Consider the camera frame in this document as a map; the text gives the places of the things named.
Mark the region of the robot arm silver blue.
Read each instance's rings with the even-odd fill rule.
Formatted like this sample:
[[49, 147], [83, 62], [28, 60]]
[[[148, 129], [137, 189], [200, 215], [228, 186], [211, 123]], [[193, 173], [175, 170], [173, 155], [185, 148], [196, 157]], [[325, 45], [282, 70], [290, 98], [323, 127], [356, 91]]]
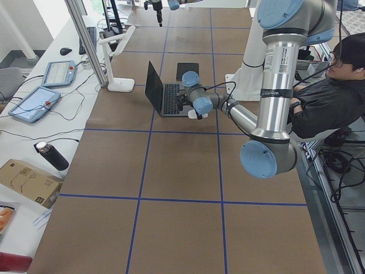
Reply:
[[[170, 10], [177, 10], [180, 8], [181, 5], [195, 2], [201, 2], [201, 0], [168, 0], [168, 7], [170, 8]], [[163, 26], [162, 1], [161, 0], [144, 1], [144, 9], [148, 10], [149, 6], [152, 6], [153, 10], [156, 12], [157, 22], [159, 26], [162, 27]]]
[[333, 37], [336, 9], [336, 1], [258, 1], [242, 66], [226, 76], [226, 94], [210, 93], [195, 72], [182, 76], [178, 106], [191, 106], [192, 119], [218, 109], [246, 133], [240, 161], [254, 177], [297, 165], [299, 138], [290, 137], [287, 117], [299, 49]]

